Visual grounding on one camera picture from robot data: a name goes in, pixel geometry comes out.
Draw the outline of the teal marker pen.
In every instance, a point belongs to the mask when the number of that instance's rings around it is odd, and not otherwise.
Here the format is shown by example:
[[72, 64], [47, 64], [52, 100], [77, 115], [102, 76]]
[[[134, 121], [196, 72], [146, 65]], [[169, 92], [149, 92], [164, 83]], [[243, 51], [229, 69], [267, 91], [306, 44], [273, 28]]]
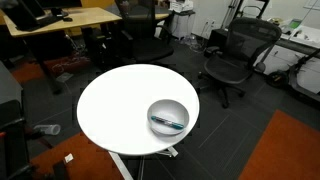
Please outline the teal marker pen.
[[182, 125], [182, 124], [172, 122], [172, 121], [169, 121], [169, 120], [157, 117], [157, 116], [151, 116], [151, 120], [165, 124], [166, 126], [172, 127], [177, 130], [181, 130], [184, 128], [184, 125]]

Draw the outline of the grey round bowl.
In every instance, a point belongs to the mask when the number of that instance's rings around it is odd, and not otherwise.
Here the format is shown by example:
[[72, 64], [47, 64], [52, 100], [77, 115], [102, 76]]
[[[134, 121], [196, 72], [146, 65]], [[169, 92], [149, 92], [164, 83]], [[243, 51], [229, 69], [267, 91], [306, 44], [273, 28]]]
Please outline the grey round bowl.
[[[174, 129], [166, 126], [165, 124], [151, 120], [151, 116], [157, 116], [172, 122], [184, 125], [181, 130]], [[189, 124], [189, 113], [184, 105], [181, 103], [170, 100], [162, 99], [154, 102], [147, 111], [147, 119], [149, 127], [155, 133], [167, 136], [178, 135], [182, 133]]]

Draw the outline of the black padded office chair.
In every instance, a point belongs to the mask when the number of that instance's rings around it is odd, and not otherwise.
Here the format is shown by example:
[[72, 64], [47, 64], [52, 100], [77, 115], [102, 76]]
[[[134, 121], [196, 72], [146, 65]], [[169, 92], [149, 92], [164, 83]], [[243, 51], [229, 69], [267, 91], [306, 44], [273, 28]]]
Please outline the black padded office chair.
[[123, 60], [151, 63], [174, 53], [172, 32], [156, 22], [155, 0], [115, 0], [121, 15], [117, 47]]

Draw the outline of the round white table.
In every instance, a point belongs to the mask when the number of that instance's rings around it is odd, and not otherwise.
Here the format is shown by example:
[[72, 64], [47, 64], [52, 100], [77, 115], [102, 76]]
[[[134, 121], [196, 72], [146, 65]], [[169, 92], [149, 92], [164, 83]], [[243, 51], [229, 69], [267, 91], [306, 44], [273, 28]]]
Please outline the round white table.
[[[175, 100], [188, 110], [189, 124], [178, 135], [155, 133], [149, 127], [148, 108], [162, 99]], [[195, 126], [200, 102], [191, 83], [177, 72], [150, 64], [125, 65], [109, 70], [87, 85], [77, 103], [82, 132], [107, 151], [125, 180], [134, 180], [122, 158], [166, 153], [176, 156], [174, 146]]]

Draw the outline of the white cabinet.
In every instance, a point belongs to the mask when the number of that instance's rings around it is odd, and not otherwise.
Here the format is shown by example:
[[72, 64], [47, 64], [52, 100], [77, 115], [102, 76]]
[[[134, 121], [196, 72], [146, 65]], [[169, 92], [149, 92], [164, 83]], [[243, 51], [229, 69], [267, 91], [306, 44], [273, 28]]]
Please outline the white cabinet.
[[195, 12], [193, 10], [183, 12], [173, 12], [172, 20], [169, 28], [172, 35], [177, 39], [183, 39], [192, 32], [195, 19]]

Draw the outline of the black mesh office chair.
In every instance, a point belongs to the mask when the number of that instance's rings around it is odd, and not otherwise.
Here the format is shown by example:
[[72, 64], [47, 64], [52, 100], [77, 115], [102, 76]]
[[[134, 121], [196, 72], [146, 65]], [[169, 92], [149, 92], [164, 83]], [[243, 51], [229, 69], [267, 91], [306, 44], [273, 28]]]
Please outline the black mesh office chair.
[[229, 107], [227, 88], [237, 90], [240, 97], [246, 94], [238, 85], [253, 74], [257, 57], [272, 47], [281, 34], [278, 26], [256, 18], [236, 18], [229, 24], [224, 46], [214, 51], [204, 63], [205, 72], [199, 73], [215, 81], [223, 92], [223, 108]]

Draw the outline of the wooden desk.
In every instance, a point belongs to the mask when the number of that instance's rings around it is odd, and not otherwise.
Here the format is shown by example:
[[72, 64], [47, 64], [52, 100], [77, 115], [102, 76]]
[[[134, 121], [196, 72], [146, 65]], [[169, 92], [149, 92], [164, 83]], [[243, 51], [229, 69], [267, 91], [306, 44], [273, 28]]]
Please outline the wooden desk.
[[35, 57], [49, 82], [54, 94], [61, 92], [60, 86], [52, 77], [45, 60], [64, 56], [71, 51], [71, 46], [64, 40], [65, 29], [120, 20], [120, 17], [100, 7], [78, 8], [61, 15], [43, 12], [35, 16], [24, 5], [13, 9], [3, 9], [4, 21], [9, 33], [14, 38], [21, 38]]

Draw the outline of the black computer mouse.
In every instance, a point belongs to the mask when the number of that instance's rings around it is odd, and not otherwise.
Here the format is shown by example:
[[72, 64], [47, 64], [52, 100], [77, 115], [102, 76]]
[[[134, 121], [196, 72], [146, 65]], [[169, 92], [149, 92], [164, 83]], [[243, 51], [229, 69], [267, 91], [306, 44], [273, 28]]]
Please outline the black computer mouse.
[[63, 21], [64, 21], [64, 22], [72, 22], [73, 19], [70, 18], [70, 17], [65, 17], [65, 18], [63, 18]]

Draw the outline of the black keyboard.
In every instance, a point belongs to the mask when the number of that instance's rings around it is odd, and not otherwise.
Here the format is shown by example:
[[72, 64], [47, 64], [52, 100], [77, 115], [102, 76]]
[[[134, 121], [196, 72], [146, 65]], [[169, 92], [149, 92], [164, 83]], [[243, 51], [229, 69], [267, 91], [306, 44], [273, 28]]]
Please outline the black keyboard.
[[15, 25], [16, 25], [16, 29], [20, 31], [34, 31], [34, 30], [43, 28], [45, 26], [48, 26], [50, 24], [56, 23], [58, 21], [61, 21], [61, 18], [55, 17], [55, 16], [48, 16], [39, 20], [33, 17], [26, 17], [26, 18], [19, 19], [15, 23]]

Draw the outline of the black monitor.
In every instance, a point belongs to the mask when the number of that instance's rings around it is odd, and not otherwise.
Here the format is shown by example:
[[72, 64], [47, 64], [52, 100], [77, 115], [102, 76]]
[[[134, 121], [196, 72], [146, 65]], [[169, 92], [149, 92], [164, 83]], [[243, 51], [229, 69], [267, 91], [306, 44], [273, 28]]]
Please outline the black monitor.
[[2, 11], [16, 25], [18, 30], [31, 31], [39, 28], [41, 23], [37, 17], [45, 14], [43, 8], [37, 0], [17, 0], [18, 4], [11, 7], [2, 8]]

